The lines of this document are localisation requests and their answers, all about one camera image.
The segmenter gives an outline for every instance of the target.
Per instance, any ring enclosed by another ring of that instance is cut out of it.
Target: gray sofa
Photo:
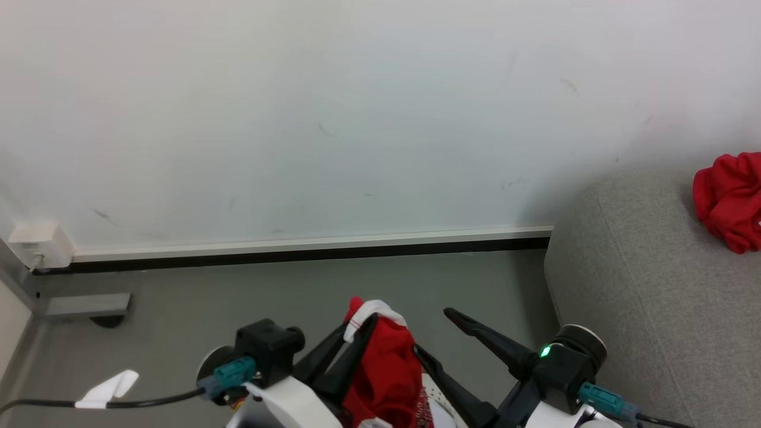
[[[695,171],[608,178],[552,232],[545,274],[562,324],[602,337],[598,383],[642,413],[761,427],[761,254],[698,221]]]

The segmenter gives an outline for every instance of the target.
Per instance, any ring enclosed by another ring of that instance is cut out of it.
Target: baseboard
[[[74,262],[70,267],[39,274],[546,248],[551,232],[552,226],[527,226],[344,238],[79,250],[75,252]]]

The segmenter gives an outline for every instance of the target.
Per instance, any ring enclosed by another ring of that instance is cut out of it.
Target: wall socket
[[[74,258],[74,246],[56,222],[19,223],[8,239],[8,246],[27,267],[43,256],[36,269],[67,267]]]

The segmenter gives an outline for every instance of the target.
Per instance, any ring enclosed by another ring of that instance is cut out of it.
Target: teal connector
[[[605,388],[584,382],[578,392],[578,397],[582,403],[589,404],[597,411],[626,422],[637,423],[639,407]]]
[[[256,362],[250,356],[236,359],[214,370],[214,374],[199,380],[196,385],[203,388],[201,398],[214,400],[228,389],[249,382],[256,374]]]

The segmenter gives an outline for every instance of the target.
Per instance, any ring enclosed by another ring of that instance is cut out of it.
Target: red cloth
[[[362,306],[359,297],[349,303],[348,322]],[[378,318],[362,362],[343,407],[354,416],[354,426],[379,417],[393,428],[433,427],[422,385],[422,367],[412,351],[415,341],[406,327]]]
[[[695,174],[698,218],[735,253],[761,248],[761,152],[722,155]]]

